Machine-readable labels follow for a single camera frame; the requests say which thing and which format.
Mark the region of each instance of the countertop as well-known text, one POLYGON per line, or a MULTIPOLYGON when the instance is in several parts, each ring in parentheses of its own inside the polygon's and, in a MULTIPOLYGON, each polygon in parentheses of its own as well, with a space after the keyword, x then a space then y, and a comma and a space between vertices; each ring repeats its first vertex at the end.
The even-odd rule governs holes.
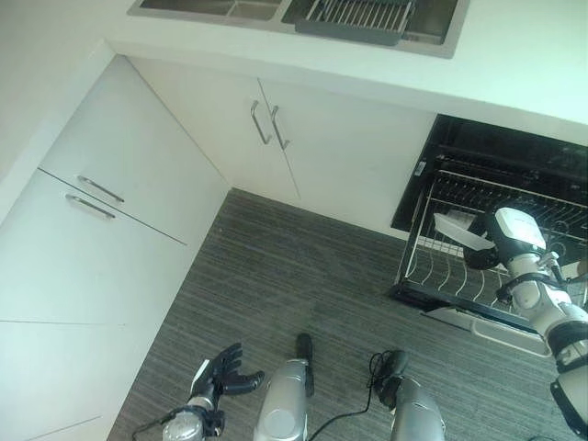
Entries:
POLYGON ((451 60, 126 14, 133 0, 0 6, 0 221, 115 53, 228 69, 588 144, 588 2, 471 0, 451 60))

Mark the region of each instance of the sink basin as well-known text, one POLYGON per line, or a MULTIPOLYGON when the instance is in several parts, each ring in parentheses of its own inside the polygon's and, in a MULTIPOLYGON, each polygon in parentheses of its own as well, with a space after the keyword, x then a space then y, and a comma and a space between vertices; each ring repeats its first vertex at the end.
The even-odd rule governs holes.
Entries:
POLYGON ((143 0, 139 9, 270 20, 281 0, 143 0))
POLYGON ((418 0, 402 37, 443 44, 457 4, 458 0, 418 0))

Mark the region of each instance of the drawer handle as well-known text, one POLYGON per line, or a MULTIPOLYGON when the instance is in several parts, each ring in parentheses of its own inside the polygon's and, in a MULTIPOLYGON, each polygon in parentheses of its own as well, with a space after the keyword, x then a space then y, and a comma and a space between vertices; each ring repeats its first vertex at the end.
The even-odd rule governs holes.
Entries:
POLYGON ((257 131, 259 132, 259 136, 261 137, 261 141, 267 145, 269 143, 269 140, 272 139, 272 135, 264 135, 264 131, 261 130, 261 126, 259 125, 259 121, 257 120, 257 116, 255 115, 255 110, 257 109, 257 106, 259 105, 259 101, 255 100, 254 103, 251 105, 251 118, 253 119, 255 126, 257 127, 257 131))
POLYGON ((90 209, 95 209, 96 211, 99 211, 101 214, 104 214, 107 217, 107 219, 114 219, 114 218, 116 218, 116 216, 114 214, 109 213, 105 209, 101 209, 100 207, 97 207, 96 205, 91 204, 87 200, 84 200, 84 199, 79 198, 77 196, 67 194, 67 195, 65 195, 65 198, 67 200, 72 200, 74 202, 77 202, 78 204, 86 205, 90 209))
POLYGON ((282 148, 282 150, 286 150, 286 147, 288 147, 288 145, 290 144, 290 141, 289 140, 284 141, 282 139, 282 135, 279 133, 279 129, 277 128, 276 115, 277 115, 278 110, 279 110, 278 106, 274 106, 274 108, 272 109, 272 126, 274 126, 274 131, 276 132, 277 140, 279 141, 279 146, 282 148))
POLYGON ((110 190, 107 190, 104 187, 100 186, 99 184, 97 184, 96 182, 94 182, 89 177, 85 177, 85 176, 79 175, 77 178, 78 178, 79 181, 83 182, 84 184, 88 184, 89 186, 95 187, 98 190, 102 191, 103 193, 106 193, 111 198, 115 199, 117 202, 122 203, 122 202, 125 201, 125 199, 121 198, 119 195, 115 195, 110 190))

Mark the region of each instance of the dishwasher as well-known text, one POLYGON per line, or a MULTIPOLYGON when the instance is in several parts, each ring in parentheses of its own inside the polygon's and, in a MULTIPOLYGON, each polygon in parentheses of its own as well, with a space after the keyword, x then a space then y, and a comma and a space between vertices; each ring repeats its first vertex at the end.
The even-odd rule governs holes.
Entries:
POLYGON ((439 115, 391 226, 409 233, 390 295, 425 315, 538 356, 551 353, 530 323, 497 299, 506 268, 474 270, 434 214, 467 229, 498 201, 533 216, 558 254, 572 301, 586 309, 586 146, 439 115))

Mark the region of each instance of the white cabinet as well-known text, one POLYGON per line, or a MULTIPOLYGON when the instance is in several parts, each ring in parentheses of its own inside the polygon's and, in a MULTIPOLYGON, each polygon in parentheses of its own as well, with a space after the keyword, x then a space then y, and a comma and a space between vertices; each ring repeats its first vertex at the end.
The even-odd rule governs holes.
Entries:
POLYGON ((37 171, 0 227, 0 320, 161 323, 190 257, 37 171))
POLYGON ((389 232, 392 216, 435 114, 262 80, 300 205, 370 230, 389 232))
POLYGON ((435 114, 178 63, 131 61, 233 186, 390 232, 435 114), (255 100, 262 132, 273 138, 268 145, 249 114, 255 100))
POLYGON ((189 244, 202 210, 226 188, 124 57, 100 76, 40 168, 189 244))
POLYGON ((130 60, 232 187, 277 200, 297 198, 256 78, 130 60))
POLYGON ((228 186, 122 58, 41 166, 0 225, 2 439, 104 441, 228 186))
POLYGON ((140 330, 0 322, 2 439, 104 441, 149 348, 140 330))

